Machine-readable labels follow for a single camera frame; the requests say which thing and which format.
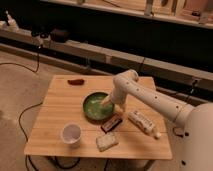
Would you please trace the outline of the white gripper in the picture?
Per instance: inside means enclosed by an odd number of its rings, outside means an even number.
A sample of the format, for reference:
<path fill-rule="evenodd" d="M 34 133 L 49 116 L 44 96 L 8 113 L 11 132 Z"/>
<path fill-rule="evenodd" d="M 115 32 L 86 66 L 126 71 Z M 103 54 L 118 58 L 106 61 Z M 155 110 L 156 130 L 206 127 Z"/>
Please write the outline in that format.
<path fill-rule="evenodd" d="M 110 104 L 111 102 L 119 105 L 120 110 L 122 112 L 125 112 L 126 111 L 126 104 L 125 104 L 126 92 L 121 88 L 114 87 L 110 94 L 110 97 L 109 96 L 105 97 L 101 101 L 101 105 L 106 106 L 106 105 Z"/>

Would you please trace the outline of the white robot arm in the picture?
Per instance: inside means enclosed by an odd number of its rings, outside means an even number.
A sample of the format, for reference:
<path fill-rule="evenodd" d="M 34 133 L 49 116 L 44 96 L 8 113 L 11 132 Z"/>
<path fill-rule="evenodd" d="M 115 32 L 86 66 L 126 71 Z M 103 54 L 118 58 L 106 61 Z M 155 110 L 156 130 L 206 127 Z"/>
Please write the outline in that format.
<path fill-rule="evenodd" d="M 113 77 L 114 87 L 102 101 L 125 109 L 128 94 L 184 129 L 180 171 L 213 171 L 213 103 L 192 106 L 187 102 L 143 87 L 135 70 Z"/>

